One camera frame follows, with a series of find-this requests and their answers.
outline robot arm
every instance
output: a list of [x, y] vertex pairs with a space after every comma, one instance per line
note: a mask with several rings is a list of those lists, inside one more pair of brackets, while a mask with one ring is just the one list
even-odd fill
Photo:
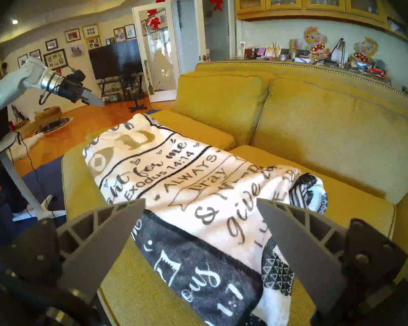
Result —
[[86, 104], [104, 106], [99, 97], [83, 87], [76, 79], [64, 77], [47, 68], [39, 59], [29, 57], [20, 69], [9, 73], [0, 81], [0, 110], [30, 88], [57, 94], [73, 103], [82, 99]]

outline ceiling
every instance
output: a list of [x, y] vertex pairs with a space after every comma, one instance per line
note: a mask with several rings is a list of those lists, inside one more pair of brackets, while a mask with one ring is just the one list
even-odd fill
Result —
[[131, 0], [0, 0], [0, 44], [61, 20], [99, 13]]

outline fleece throw blanket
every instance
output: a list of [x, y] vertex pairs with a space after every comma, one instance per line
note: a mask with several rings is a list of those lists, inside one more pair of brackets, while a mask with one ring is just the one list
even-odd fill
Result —
[[206, 324], [287, 324], [294, 274], [256, 200], [323, 213], [320, 179], [255, 166], [145, 114], [101, 134], [83, 155], [109, 204], [146, 199], [131, 237]]

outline blue mat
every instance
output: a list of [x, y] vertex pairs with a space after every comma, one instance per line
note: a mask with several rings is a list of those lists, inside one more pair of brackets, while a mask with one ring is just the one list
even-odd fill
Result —
[[[48, 164], [42, 165], [36, 169], [38, 172], [39, 181], [42, 184], [45, 194], [51, 194], [54, 196], [51, 204], [49, 205], [50, 210], [65, 209], [62, 190], [61, 161], [62, 157], [58, 157]], [[22, 179], [36, 199], [41, 203], [45, 199], [45, 196], [43, 195], [41, 187], [36, 180], [35, 172], [32, 171], [28, 173], [27, 175], [23, 176]], [[0, 209], [0, 243], [3, 245], [9, 243], [21, 232], [37, 222], [36, 218], [29, 218], [18, 222], [13, 222], [12, 218], [13, 214], [11, 209], [9, 208], [8, 204], [5, 204]], [[66, 216], [61, 216], [54, 219], [56, 227], [60, 227], [65, 222]]]

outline wooden floor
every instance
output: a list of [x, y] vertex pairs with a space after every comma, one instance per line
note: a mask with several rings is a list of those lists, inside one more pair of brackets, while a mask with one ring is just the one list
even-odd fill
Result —
[[[150, 103], [147, 97], [140, 100], [139, 105], [144, 103], [148, 109], [135, 113], [130, 113], [128, 109], [134, 106], [134, 101], [122, 101], [107, 104], [104, 107], [88, 105], [66, 112], [62, 117], [72, 118], [72, 120], [64, 127], [46, 134], [30, 149], [29, 155], [33, 161], [33, 167], [38, 168], [64, 155], [77, 144], [84, 142], [85, 137], [92, 132], [123, 123], [136, 113], [145, 113], [151, 109], [169, 109], [174, 102]], [[21, 176], [32, 171], [28, 157], [16, 161], [15, 168]]]

